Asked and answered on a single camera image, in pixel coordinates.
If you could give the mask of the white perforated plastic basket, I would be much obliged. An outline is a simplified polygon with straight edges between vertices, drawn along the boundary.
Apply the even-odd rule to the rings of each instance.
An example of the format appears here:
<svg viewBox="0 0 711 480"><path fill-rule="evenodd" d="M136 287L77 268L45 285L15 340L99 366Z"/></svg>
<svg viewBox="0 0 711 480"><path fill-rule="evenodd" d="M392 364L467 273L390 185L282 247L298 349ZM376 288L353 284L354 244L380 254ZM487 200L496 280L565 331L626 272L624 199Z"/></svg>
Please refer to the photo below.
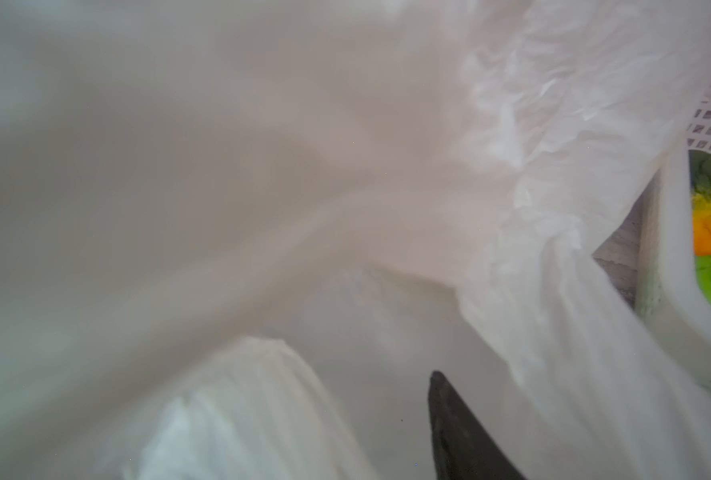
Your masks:
<svg viewBox="0 0 711 480"><path fill-rule="evenodd" d="M689 152L711 154L711 84L687 131L645 190L635 312L659 345L711 394L711 304L697 284Z"/></svg>

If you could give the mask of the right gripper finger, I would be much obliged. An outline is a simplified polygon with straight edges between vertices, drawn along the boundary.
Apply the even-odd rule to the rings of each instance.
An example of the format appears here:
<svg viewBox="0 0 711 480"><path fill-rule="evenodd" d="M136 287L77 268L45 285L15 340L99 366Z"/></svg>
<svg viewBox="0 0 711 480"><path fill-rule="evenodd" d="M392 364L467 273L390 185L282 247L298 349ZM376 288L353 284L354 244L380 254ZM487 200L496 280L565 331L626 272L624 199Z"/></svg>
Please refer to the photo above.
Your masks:
<svg viewBox="0 0 711 480"><path fill-rule="evenodd" d="M437 479L525 480L443 372L431 374L427 402Z"/></svg>

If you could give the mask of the white plastic bag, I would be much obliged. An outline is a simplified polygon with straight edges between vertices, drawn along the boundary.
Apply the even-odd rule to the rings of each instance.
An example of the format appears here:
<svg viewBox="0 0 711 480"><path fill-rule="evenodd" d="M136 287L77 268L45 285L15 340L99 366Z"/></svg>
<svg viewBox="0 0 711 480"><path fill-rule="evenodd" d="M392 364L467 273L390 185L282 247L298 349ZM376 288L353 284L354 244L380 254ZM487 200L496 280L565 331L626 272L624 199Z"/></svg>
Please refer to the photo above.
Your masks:
<svg viewBox="0 0 711 480"><path fill-rule="evenodd" d="M0 479L711 479L593 254L711 1L0 1Z"/></svg>

